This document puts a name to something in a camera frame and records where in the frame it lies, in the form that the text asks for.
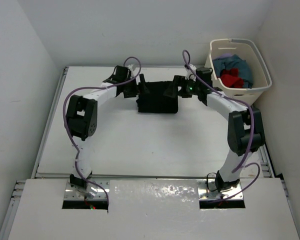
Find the black t shirt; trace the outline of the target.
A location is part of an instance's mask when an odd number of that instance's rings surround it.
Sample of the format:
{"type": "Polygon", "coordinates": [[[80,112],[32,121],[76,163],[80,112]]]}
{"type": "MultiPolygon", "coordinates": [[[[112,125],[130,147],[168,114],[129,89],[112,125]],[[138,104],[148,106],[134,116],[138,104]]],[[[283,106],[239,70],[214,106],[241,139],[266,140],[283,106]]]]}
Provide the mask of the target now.
{"type": "Polygon", "coordinates": [[[143,114],[176,114],[179,110],[178,98],[164,95],[170,81],[139,83],[137,110],[143,114]]]}

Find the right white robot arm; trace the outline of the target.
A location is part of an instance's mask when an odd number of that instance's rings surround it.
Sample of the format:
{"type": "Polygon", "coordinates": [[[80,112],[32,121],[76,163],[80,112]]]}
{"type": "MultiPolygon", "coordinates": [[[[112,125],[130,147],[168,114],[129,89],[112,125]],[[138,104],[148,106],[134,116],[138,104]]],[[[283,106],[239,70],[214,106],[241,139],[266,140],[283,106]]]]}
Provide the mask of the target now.
{"type": "Polygon", "coordinates": [[[196,68],[192,64],[185,68],[187,75],[175,75],[163,94],[170,98],[197,96],[200,102],[227,120],[229,152],[214,179],[216,190],[225,191],[239,183],[247,159],[265,143],[262,115],[259,109],[213,87],[212,68],[196,68]]]}

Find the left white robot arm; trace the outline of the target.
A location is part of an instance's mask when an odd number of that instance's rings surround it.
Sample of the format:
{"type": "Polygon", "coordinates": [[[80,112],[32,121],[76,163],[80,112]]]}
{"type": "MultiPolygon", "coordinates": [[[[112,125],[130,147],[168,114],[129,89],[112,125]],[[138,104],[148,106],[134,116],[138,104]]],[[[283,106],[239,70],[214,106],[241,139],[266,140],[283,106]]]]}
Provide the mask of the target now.
{"type": "Polygon", "coordinates": [[[135,73],[136,67],[117,65],[110,77],[102,81],[100,86],[83,86],[72,90],[65,98],[62,106],[64,128],[72,146],[76,150],[74,157],[74,173],[69,177],[70,184],[85,189],[92,181],[91,164],[88,157],[90,140],[97,130],[98,108],[123,93],[129,97],[138,94],[136,78],[140,71],[135,73]]]}

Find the blue shirt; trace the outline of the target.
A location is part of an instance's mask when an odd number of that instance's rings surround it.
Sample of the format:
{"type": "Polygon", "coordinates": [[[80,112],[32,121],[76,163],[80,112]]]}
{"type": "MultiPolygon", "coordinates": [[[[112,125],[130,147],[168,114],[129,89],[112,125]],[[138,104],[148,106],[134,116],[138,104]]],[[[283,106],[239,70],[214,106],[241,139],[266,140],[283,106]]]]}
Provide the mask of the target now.
{"type": "Polygon", "coordinates": [[[238,68],[239,77],[243,79],[244,84],[242,89],[251,89],[253,87],[253,74],[246,60],[241,59],[238,55],[233,54],[232,57],[215,58],[212,60],[214,72],[220,79],[221,71],[226,69],[238,68]]]}

